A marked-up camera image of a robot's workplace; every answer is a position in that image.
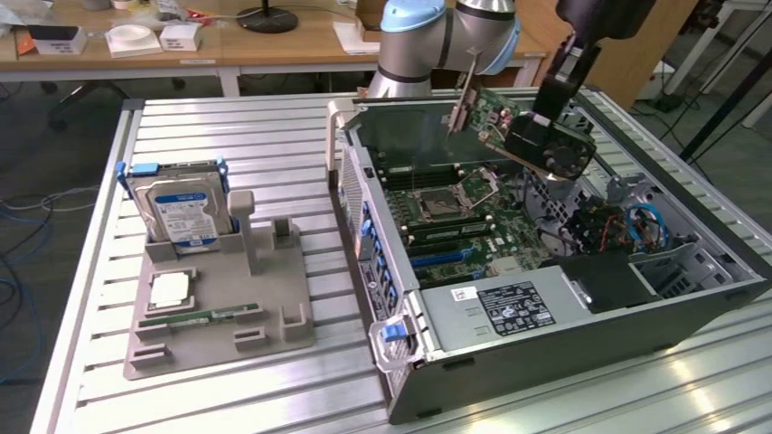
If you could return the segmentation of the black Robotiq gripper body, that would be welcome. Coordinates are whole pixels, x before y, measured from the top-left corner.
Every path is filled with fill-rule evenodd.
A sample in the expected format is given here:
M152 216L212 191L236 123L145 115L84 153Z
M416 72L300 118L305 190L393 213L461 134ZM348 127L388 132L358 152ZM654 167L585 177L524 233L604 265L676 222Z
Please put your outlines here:
M570 24L580 42L632 38L653 8L654 0L558 0L557 16Z

